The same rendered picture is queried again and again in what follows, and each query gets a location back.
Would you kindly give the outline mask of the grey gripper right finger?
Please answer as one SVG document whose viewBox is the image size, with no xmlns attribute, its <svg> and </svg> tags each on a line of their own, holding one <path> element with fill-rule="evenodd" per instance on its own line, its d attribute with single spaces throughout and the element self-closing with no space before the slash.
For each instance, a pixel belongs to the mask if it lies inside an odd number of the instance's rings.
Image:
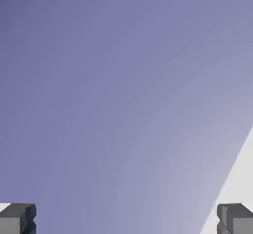
<svg viewBox="0 0 253 234">
<path fill-rule="evenodd" d="M 241 203 L 218 204 L 217 234 L 253 234 L 253 212 Z"/>
</svg>

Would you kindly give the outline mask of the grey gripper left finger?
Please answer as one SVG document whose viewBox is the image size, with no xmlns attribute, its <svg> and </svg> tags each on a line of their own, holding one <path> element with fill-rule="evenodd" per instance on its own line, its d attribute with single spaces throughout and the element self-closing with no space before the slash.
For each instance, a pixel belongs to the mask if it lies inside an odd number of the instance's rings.
<svg viewBox="0 0 253 234">
<path fill-rule="evenodd" d="M 0 234 L 37 234 L 35 204 L 0 203 Z"/>
</svg>

